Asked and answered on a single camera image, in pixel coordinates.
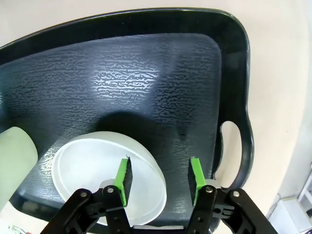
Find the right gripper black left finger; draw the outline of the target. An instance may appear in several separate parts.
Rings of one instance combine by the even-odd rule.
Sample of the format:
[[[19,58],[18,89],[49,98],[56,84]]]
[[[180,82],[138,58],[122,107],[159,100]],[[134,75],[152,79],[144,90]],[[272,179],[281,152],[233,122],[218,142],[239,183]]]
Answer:
[[[112,185],[95,193],[76,190],[50,221],[51,234],[86,234],[101,217],[110,234],[131,234],[125,207],[128,205],[133,173],[130,158],[121,160]]]

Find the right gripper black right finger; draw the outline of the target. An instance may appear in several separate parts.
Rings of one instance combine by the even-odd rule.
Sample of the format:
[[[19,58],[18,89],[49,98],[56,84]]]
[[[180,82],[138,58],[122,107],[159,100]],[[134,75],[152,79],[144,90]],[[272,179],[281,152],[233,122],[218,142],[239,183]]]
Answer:
[[[275,234],[277,231],[243,189],[226,191],[206,183],[198,158],[189,159],[192,205],[187,234],[206,234],[219,218],[233,234]]]

